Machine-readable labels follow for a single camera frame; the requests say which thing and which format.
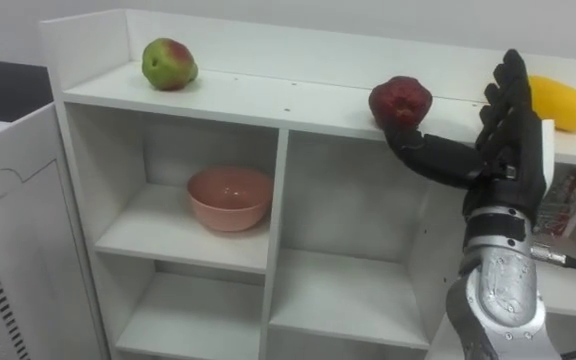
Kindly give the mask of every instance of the robotic hand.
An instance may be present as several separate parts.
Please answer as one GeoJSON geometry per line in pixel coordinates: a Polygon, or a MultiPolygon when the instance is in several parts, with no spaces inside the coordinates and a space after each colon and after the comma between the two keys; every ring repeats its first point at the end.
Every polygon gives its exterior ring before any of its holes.
{"type": "Polygon", "coordinates": [[[532,224],[554,171],[554,126],[532,110],[517,51],[508,51],[493,74],[497,84],[485,90],[489,105],[474,148],[395,125],[384,132],[410,169],[468,190],[460,279],[446,300],[466,359],[560,359],[531,259],[532,224]]]}

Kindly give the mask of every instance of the pink bowl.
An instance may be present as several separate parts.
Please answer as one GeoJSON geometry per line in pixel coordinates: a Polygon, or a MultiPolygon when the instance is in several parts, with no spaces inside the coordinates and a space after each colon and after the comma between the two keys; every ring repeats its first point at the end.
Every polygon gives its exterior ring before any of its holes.
{"type": "Polygon", "coordinates": [[[257,224],[272,201],[272,179],[252,169],[213,167],[188,181],[197,219],[219,231],[242,231],[257,224]]]}

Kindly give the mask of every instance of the shelf compartment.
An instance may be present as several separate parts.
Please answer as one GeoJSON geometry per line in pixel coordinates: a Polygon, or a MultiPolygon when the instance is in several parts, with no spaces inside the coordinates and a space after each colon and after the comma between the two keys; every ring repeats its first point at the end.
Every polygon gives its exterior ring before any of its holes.
{"type": "Polygon", "coordinates": [[[549,313],[576,316],[576,270],[537,263],[537,284],[549,313]]]}
{"type": "Polygon", "coordinates": [[[156,273],[116,346],[171,359],[257,359],[262,292],[253,285],[156,273]]]}
{"type": "Polygon", "coordinates": [[[282,250],[270,325],[347,340],[428,349],[403,266],[282,250]]]}
{"type": "MultiPolygon", "coordinates": [[[[121,65],[63,93],[66,102],[337,136],[383,140],[370,89],[202,71],[184,92],[153,91],[140,63],[121,65]]],[[[420,129],[463,143],[481,130],[483,104],[436,97],[420,129]]],[[[555,134],[557,161],[576,164],[576,134],[555,134]]]]}
{"type": "Polygon", "coordinates": [[[95,244],[99,252],[263,274],[269,222],[241,233],[206,229],[183,188],[147,184],[95,244]]]}

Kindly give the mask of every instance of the white cabinet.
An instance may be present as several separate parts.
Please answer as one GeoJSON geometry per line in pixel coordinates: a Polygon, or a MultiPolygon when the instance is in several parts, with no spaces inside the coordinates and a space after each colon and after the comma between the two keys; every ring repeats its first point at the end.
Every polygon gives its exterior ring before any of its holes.
{"type": "MultiPolygon", "coordinates": [[[[423,130],[472,143],[502,51],[132,10],[42,33],[114,360],[459,356],[444,299],[464,192],[406,169],[367,97],[416,76],[436,96],[423,130]],[[199,63],[183,91],[157,92],[140,73],[162,36],[199,63]],[[218,164],[274,175],[259,226],[221,234],[194,219],[185,184],[218,164]]],[[[525,57],[576,86],[576,61],[525,57]]],[[[560,166],[576,166],[576,135],[556,145],[560,166]]],[[[555,345],[571,350],[576,271],[544,265],[539,278],[564,319],[555,345]]]]}

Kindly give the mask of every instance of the mango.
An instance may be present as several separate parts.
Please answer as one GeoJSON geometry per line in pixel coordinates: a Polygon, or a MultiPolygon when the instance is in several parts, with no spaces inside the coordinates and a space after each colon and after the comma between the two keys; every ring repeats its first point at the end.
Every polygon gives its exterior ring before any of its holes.
{"type": "Polygon", "coordinates": [[[576,132],[576,89],[543,76],[529,76],[533,110],[559,130],[576,132]]]}

